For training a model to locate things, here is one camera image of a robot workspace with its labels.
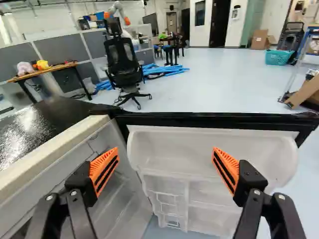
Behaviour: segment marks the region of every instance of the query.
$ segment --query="chair base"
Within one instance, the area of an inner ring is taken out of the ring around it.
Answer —
[[[135,103],[138,105],[138,110],[141,109],[141,105],[140,103],[136,100],[135,97],[149,97],[149,99],[152,99],[152,95],[151,94],[140,94],[139,92],[132,92],[132,93],[128,93],[126,95],[123,96],[119,96],[118,100],[121,101],[120,103],[117,104],[117,106],[120,106],[124,103],[126,103],[129,99],[132,99],[133,101],[135,101]]]

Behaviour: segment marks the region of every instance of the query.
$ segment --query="yellow object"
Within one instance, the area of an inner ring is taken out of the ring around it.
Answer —
[[[39,70],[46,70],[50,68],[50,66],[48,65],[48,61],[38,60],[36,64]]]

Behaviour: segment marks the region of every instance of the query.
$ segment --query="teal basket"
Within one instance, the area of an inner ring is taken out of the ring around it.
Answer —
[[[279,50],[267,50],[266,51],[266,64],[283,66],[295,51],[279,51]]]

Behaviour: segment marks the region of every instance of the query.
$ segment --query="table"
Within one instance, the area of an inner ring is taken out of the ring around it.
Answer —
[[[78,70],[76,69],[77,66],[77,62],[68,62],[66,64],[60,64],[60,65],[55,65],[50,67],[49,69],[46,70],[39,70],[39,71],[35,71],[33,73],[29,73],[26,74],[24,76],[15,76],[13,78],[11,78],[10,80],[8,80],[7,82],[15,82],[18,83],[20,85],[20,87],[23,89],[23,91],[27,94],[27,96],[29,97],[29,99],[33,102],[33,103],[37,103],[36,99],[34,98],[34,96],[31,94],[31,92],[28,90],[28,88],[25,86],[25,82],[26,80],[35,77],[35,76],[39,76],[42,75],[44,73],[48,73],[48,72],[53,72],[53,71],[60,71],[60,70],[64,70],[66,68],[72,68],[74,69],[75,75],[78,78],[82,88],[84,89],[84,92],[86,94],[86,96],[88,97],[89,100],[92,100],[92,97],[90,95],[90,93],[88,92],[88,90],[85,87],[85,84],[78,72]]]

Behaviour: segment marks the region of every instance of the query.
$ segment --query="fridge door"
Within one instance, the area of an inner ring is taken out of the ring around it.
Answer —
[[[293,177],[298,147],[319,123],[312,113],[92,113],[103,110],[117,121],[159,226],[220,237],[234,233],[241,209],[211,163],[213,147],[248,160],[271,193]]]

